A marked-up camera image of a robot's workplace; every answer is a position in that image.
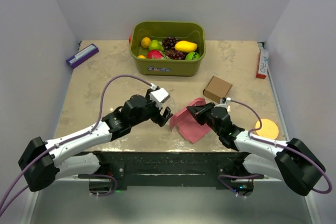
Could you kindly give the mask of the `pink paper box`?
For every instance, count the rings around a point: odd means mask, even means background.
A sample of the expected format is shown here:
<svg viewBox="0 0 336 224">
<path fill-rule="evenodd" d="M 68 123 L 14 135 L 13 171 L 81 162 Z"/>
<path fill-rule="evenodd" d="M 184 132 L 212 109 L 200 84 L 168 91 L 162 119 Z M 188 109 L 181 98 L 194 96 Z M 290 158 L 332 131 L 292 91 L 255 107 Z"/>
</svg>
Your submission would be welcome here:
<svg viewBox="0 0 336 224">
<path fill-rule="evenodd" d="M 190 112 L 187 110 L 188 106 L 198 106 L 205 105 L 204 98 L 196 98 L 190 104 L 180 109 L 177 113 L 175 113 L 170 119 L 170 129 L 173 130 L 177 127 L 178 132 L 181 136 L 190 141 L 192 144 L 195 144 L 202 137 L 204 137 L 208 132 L 211 131 L 211 128 L 204 124 L 199 125 L 196 120 L 192 117 Z"/>
</svg>

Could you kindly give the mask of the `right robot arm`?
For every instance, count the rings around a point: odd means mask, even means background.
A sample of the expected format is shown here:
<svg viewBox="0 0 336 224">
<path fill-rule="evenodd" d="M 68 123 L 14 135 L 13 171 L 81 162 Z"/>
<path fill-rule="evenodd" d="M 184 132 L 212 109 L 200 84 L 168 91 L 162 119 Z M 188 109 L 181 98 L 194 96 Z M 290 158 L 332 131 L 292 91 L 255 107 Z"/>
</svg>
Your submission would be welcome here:
<svg viewBox="0 0 336 224">
<path fill-rule="evenodd" d="M 200 125 L 209 126 L 226 147 L 240 152 L 240 156 L 219 175 L 222 183 L 231 179 L 256 179 L 268 176 L 282 180 L 301 196 L 315 190 L 316 183 L 325 176 L 325 167 L 299 139 L 289 142 L 253 135 L 235 125 L 226 103 L 188 106 L 187 110 Z"/>
</svg>

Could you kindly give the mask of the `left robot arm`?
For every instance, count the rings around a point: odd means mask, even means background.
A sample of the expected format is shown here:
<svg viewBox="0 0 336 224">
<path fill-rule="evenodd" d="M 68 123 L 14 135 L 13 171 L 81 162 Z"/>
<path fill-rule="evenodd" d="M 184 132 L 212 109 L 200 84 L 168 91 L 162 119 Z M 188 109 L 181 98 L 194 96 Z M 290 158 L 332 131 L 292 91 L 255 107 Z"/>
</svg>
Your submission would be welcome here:
<svg viewBox="0 0 336 224">
<path fill-rule="evenodd" d="M 162 108 L 169 98 L 163 89 L 144 97 L 136 94 L 90 127 L 47 141 L 40 137 L 30 140 L 18 161 L 28 188 L 32 192 L 40 191 L 59 178 L 77 174 L 105 177 L 109 171 L 106 162 L 92 153 L 84 156 L 80 153 L 119 139 L 147 120 L 163 127 L 172 117 L 170 108 Z"/>
</svg>

